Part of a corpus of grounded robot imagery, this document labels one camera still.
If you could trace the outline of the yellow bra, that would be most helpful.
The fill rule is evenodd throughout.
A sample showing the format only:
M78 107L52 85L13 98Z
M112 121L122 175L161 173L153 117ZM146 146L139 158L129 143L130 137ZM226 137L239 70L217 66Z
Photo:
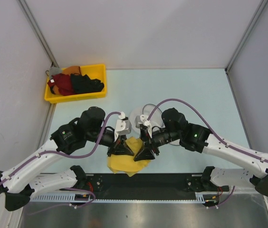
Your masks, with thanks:
M127 139L126 145L129 146L134 156L130 155L111 155L107 158L107 166L114 173L123 172L129 177L144 169L151 162L150 160L134 161L134 157L138 154L143 146L143 141L139 138L131 137Z

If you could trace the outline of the white mesh laundry bag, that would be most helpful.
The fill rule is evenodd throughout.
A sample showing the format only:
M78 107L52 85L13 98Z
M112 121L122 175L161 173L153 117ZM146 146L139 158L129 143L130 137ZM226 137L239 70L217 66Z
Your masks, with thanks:
M145 104L144 106L140 106L140 107L135 108L130 113L129 120L130 120L130 123L132 125L132 130L134 130L137 134L140 134L140 130L135 125L136 117L141 116L141 115L149 116L150 113L152 112L152 110L155 108L155 106L156 106L155 104ZM164 127L164 123L162 121L161 115L162 115L161 109L157 108L151 117L150 122L151 122L152 127L155 127L155 129Z

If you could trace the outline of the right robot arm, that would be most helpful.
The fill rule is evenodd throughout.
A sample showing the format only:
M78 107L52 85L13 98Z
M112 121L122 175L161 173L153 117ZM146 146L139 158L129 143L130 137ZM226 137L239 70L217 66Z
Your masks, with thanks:
M153 132L148 115L138 115L134 119L140 129L143 148L135 156L135 161L153 160L159 155L159 147L179 141L188 151L219 157L235 165L237 169L206 167L201 177L205 190L219 186L254 188L268 197L268 153L238 146L217 135L210 128L189 123L184 114L175 108L165 110L162 115L163 128Z

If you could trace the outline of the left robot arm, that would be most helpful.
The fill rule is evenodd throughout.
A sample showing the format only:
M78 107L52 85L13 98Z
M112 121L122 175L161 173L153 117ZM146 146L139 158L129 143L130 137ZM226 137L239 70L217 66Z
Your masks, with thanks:
M45 180L38 175L62 158L87 158L99 145L106 146L108 154L116 152L121 146L132 155L124 142L131 128L123 112L105 114L99 107L88 108L80 117L60 126L25 160L7 171L0 171L0 196L4 197L4 208L7 211L18 210L39 193L66 188L83 189L87 178L80 166L72 166L62 174L48 176Z

